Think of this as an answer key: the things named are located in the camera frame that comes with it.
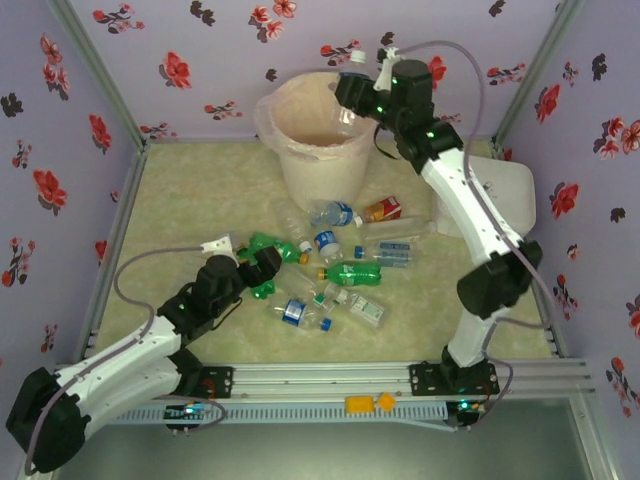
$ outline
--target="yellow block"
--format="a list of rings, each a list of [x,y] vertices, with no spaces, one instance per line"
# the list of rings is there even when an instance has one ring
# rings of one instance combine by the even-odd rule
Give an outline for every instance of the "yellow block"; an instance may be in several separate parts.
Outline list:
[[[347,413],[373,413],[376,410],[373,397],[347,397],[345,408]]]
[[[396,399],[391,396],[389,393],[383,393],[378,398],[378,406],[383,409],[385,412],[390,412],[393,410],[393,407],[396,404]]]

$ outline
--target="cable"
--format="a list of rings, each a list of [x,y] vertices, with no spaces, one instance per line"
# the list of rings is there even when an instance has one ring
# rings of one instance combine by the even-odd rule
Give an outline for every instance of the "cable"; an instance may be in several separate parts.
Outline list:
[[[469,159],[469,155],[470,155],[469,147],[470,145],[473,144],[474,140],[478,136],[478,131],[480,130],[480,122],[482,121],[482,115],[484,114],[484,104],[485,104],[485,91],[484,91],[485,85],[482,78],[482,70],[480,69],[480,65],[478,65],[478,62],[476,61],[476,59],[473,57],[473,55],[471,55],[471,53],[466,48],[464,48],[463,46],[455,42],[449,42],[446,40],[434,40],[434,41],[419,43],[418,45],[414,45],[413,47],[403,48],[399,50],[396,54],[405,55],[411,52],[415,52],[416,50],[421,50],[423,48],[436,47],[436,46],[450,47],[462,53],[467,58],[467,60],[471,62],[471,65],[475,70],[476,77],[478,78],[478,86],[480,87],[480,101],[478,105],[478,113],[476,114],[476,120],[473,125],[473,129],[471,130],[471,135],[469,136],[469,140],[467,141],[467,145],[465,146],[464,158],[463,158],[463,170],[464,170],[465,179],[467,181],[467,185],[469,185],[469,188],[471,189],[473,196],[476,198],[476,201],[482,208],[483,212],[486,214],[487,218],[491,222],[491,225],[496,230],[497,234],[504,241],[507,247],[509,247],[509,250],[513,252],[513,254],[518,258],[518,260],[520,260],[522,265],[524,265],[524,267],[529,271],[531,276],[535,279],[535,281],[538,283],[538,285],[540,286],[544,294],[547,296],[547,298],[551,302],[551,305],[555,305],[555,298],[551,294],[551,290],[549,289],[547,283],[544,281],[542,276],[536,271],[535,267],[531,265],[531,262],[529,262],[529,260],[522,254],[522,252],[518,250],[518,247],[514,245],[513,242],[509,239],[509,237],[507,236],[507,233],[504,231],[504,229],[502,228],[498,220],[491,213],[491,209],[484,202],[484,199],[482,198],[480,191],[475,186],[475,182],[471,178],[471,163]],[[511,386],[511,382],[513,381],[513,366],[503,360],[498,360],[496,358],[490,357],[489,354],[487,353],[487,346],[491,341],[491,337],[493,335],[495,328],[498,325],[498,322],[511,323],[513,325],[518,325],[520,327],[525,327],[533,330],[541,330],[541,329],[549,328],[551,325],[553,325],[553,318],[550,318],[549,321],[542,322],[540,324],[530,324],[526,322],[521,322],[519,320],[514,320],[511,318],[501,317],[496,319],[496,322],[491,326],[489,333],[487,335],[487,338],[485,340],[485,343],[482,346],[482,353],[484,354],[484,357],[489,362],[506,367],[509,370],[509,376],[501,392],[493,401],[491,408],[487,411],[487,413],[485,413],[485,415],[478,422],[476,422],[476,424],[474,425],[474,428],[482,424],[482,422],[486,420],[486,418],[491,414],[491,412],[493,412],[493,410],[498,405],[498,403],[504,398],[506,393],[509,391],[509,387]]]
[[[33,433],[31,434],[31,440],[29,441],[29,447],[27,448],[27,459],[26,459],[25,465],[24,465],[24,473],[27,476],[31,476],[31,475],[33,475],[33,474],[35,474],[37,472],[37,470],[35,468],[31,469],[31,465],[33,463],[33,455],[34,455],[35,450],[36,450],[36,445],[38,444],[38,438],[40,437],[40,432],[42,431],[42,425],[43,425],[45,419],[47,418],[47,415],[49,415],[49,412],[51,411],[51,408],[55,405],[55,403],[67,392],[67,390],[69,390],[71,387],[73,387],[77,383],[79,378],[84,377],[85,375],[90,373],[94,368],[99,367],[100,365],[102,365],[103,363],[107,362],[108,360],[111,360],[113,357],[115,357],[117,355],[120,355],[125,350],[128,350],[129,348],[133,347],[134,345],[137,345],[138,341],[140,340],[140,338],[144,337],[149,332],[149,330],[151,329],[151,325],[152,325],[153,319],[155,317],[155,310],[147,302],[143,302],[143,301],[140,301],[140,300],[135,300],[133,298],[127,297],[124,293],[122,293],[122,291],[120,290],[120,286],[118,284],[119,279],[120,279],[120,275],[122,275],[122,272],[127,267],[129,267],[132,263],[137,262],[138,260],[141,260],[143,258],[150,257],[151,255],[160,255],[160,254],[163,254],[163,253],[196,252],[196,251],[197,252],[201,252],[202,251],[202,247],[176,247],[176,248],[161,248],[161,249],[158,249],[158,250],[150,250],[148,252],[144,252],[144,253],[141,253],[139,255],[136,255],[135,257],[130,258],[129,260],[124,262],[122,264],[122,266],[118,269],[118,271],[116,272],[115,277],[113,279],[113,289],[115,290],[116,294],[122,300],[124,300],[125,302],[130,303],[131,305],[136,305],[136,306],[139,306],[139,307],[143,307],[146,310],[148,310],[149,311],[149,319],[147,320],[147,323],[145,323],[145,325],[142,328],[142,331],[140,332],[140,335],[138,337],[132,339],[131,341],[129,341],[126,344],[122,345],[120,348],[114,350],[113,352],[111,352],[111,353],[105,355],[104,357],[102,357],[101,359],[97,360],[95,363],[93,363],[91,365],[88,365],[87,367],[82,369],[71,380],[69,380],[62,387],[60,387],[60,389],[55,394],[53,394],[51,399],[49,399],[47,404],[42,409],[42,412],[40,412],[40,415],[38,416],[38,420],[36,421],[36,424],[33,427]]]
[[[236,301],[234,302],[234,303],[236,304],[236,305],[235,305],[235,307],[233,307],[231,310],[229,310],[227,313],[225,313],[224,317],[222,317],[222,320],[220,320],[220,321],[215,325],[215,327],[213,327],[213,328],[211,329],[211,331],[214,331],[214,330],[219,329],[219,328],[220,328],[220,325],[222,325],[222,322],[224,322],[224,321],[229,317],[229,315],[231,315],[233,312],[235,312],[235,311],[236,311],[236,309],[237,309],[240,305],[242,305],[242,301],[243,301],[243,300],[242,300],[242,297],[238,297],[238,300],[236,300]]]

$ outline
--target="trash bin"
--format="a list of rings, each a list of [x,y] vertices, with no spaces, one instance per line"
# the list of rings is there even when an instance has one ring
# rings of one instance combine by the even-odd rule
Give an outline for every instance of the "trash bin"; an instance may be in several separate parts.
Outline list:
[[[500,215],[520,236],[527,235],[536,223],[536,194],[531,170],[521,163],[473,155],[469,162]],[[438,233],[462,237],[440,197],[432,201],[432,210]]]
[[[256,105],[260,140],[280,156],[287,190],[306,210],[314,199],[353,203],[373,146],[376,123],[356,118],[355,137],[338,135],[332,124],[338,105],[331,84],[335,73],[292,78]]]

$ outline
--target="floral wallpaper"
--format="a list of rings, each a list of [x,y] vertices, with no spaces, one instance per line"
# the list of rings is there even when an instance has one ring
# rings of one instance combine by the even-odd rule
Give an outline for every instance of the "floral wallpaper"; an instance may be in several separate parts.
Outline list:
[[[3,4],[0,31],[4,425],[26,375],[72,361],[135,146],[45,2]],[[22,458],[0,428],[0,478]]]
[[[505,142],[505,157],[533,172],[540,270],[629,479],[640,471],[639,16],[634,0],[586,2]]]
[[[393,2],[372,8],[366,0],[71,0],[150,140],[252,138],[254,105],[290,78],[338,72],[354,49],[367,53],[368,68],[377,75],[378,48],[430,39],[456,41],[480,62],[489,86],[480,133],[493,135],[557,14],[558,0],[506,3],[409,0],[402,8]],[[478,89],[467,60],[447,48],[413,58],[433,74],[438,115],[463,135],[470,133]],[[547,97],[541,112],[552,109],[553,97]],[[153,130],[159,125],[168,133]]]

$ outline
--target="clear plastic bottle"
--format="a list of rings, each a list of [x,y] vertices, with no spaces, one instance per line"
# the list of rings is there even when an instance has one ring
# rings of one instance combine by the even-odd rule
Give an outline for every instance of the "clear plastic bottle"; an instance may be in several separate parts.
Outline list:
[[[322,224],[316,226],[313,241],[325,264],[333,265],[344,258],[342,247],[340,247],[338,239],[329,225]]]
[[[365,223],[360,228],[360,236],[366,244],[378,240],[414,238],[435,231],[435,222],[427,222],[422,217],[410,216],[386,222]]]
[[[272,208],[276,212],[280,227],[287,232],[289,238],[295,242],[300,251],[303,253],[311,252],[313,247],[309,223],[304,218],[302,211],[288,198],[275,200]]]
[[[291,295],[292,298],[311,302],[317,295],[322,293],[315,280],[307,277],[299,268],[290,264],[282,264],[280,271],[276,274],[274,281],[276,286]]]
[[[364,297],[360,293],[349,292],[344,288],[340,288],[335,283],[327,285],[324,293],[328,298],[333,298],[340,305],[344,305],[350,314],[373,328],[380,328],[384,319],[389,315],[387,307]]]
[[[369,73],[365,67],[367,61],[367,54],[362,50],[353,50],[351,52],[351,60],[344,66],[340,75],[362,75],[369,78]],[[346,137],[355,137],[358,135],[358,131],[355,127],[357,115],[348,108],[336,104],[335,112],[333,114],[333,125],[339,135]]]
[[[331,320],[325,318],[319,308],[292,300],[285,293],[272,295],[267,309],[272,315],[295,327],[323,332],[331,329]]]
[[[344,227],[351,222],[357,227],[362,225],[362,218],[353,209],[342,202],[328,202],[326,200],[314,200],[309,209],[311,225],[327,223],[334,227]]]
[[[407,268],[415,261],[416,248],[409,242],[374,242],[355,247],[353,256],[377,261],[382,267]]]

